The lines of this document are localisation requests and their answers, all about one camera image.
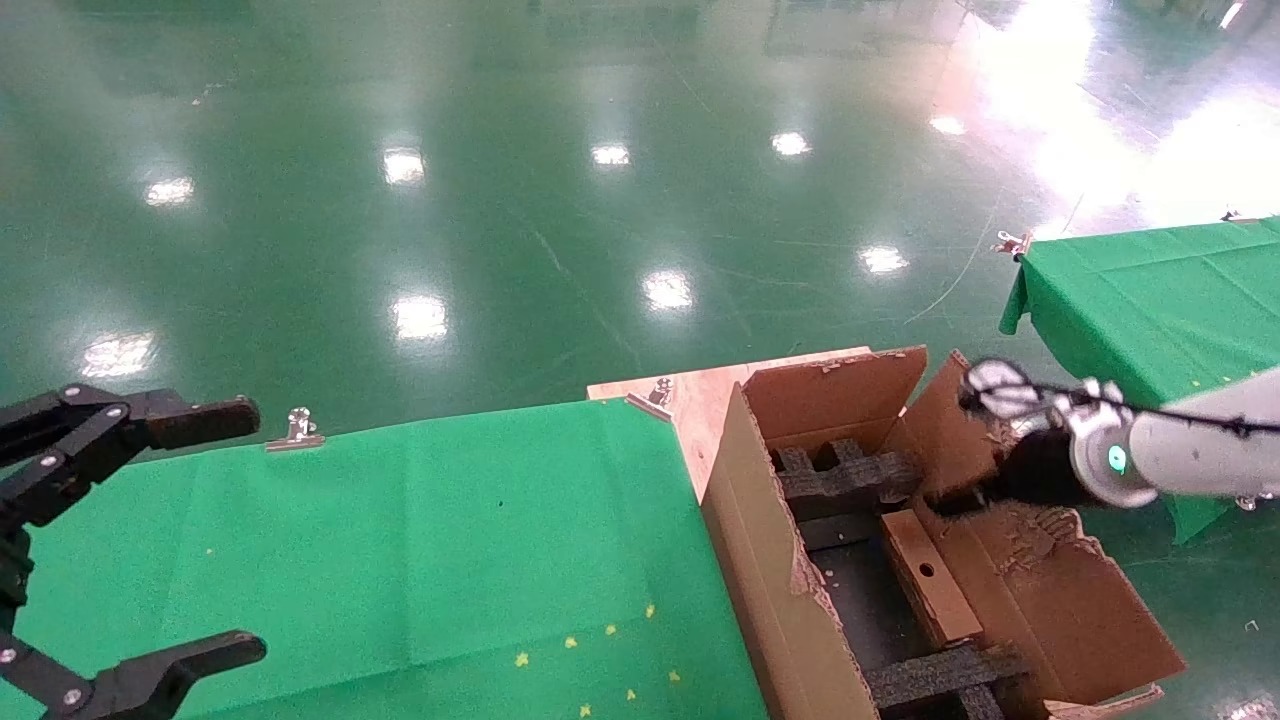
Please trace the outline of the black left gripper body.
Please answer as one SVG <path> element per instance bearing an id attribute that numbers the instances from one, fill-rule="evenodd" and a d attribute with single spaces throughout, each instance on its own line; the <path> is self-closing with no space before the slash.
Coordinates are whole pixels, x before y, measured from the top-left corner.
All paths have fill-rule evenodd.
<path id="1" fill-rule="evenodd" d="M 0 546 L 1 630 L 13 633 L 17 614 L 28 602 L 28 580 L 33 571 L 29 533 L 4 532 Z"/>

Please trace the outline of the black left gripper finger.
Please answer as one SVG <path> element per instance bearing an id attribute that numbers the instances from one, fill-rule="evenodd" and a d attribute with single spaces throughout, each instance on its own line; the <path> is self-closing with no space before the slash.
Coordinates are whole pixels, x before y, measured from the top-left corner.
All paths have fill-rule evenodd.
<path id="1" fill-rule="evenodd" d="M 174 389 L 115 395 L 65 386 L 1 410 L 4 530 L 46 527 L 136 456 L 252 436 L 259 406 L 193 404 Z"/>
<path id="2" fill-rule="evenodd" d="M 42 719 L 174 719 L 196 683 L 256 664 L 265 641 L 225 632 L 122 660 L 93 678 L 4 632 L 3 680 L 44 706 Z"/>

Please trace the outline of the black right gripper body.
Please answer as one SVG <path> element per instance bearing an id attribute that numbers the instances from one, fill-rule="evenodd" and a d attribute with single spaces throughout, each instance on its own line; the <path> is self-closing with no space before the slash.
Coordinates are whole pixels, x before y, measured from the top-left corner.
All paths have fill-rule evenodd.
<path id="1" fill-rule="evenodd" d="M 986 496 L 1037 506 L 1083 505 L 1083 486 L 1071 461 L 1073 437 L 1065 429 L 1023 436 L 986 478 Z"/>

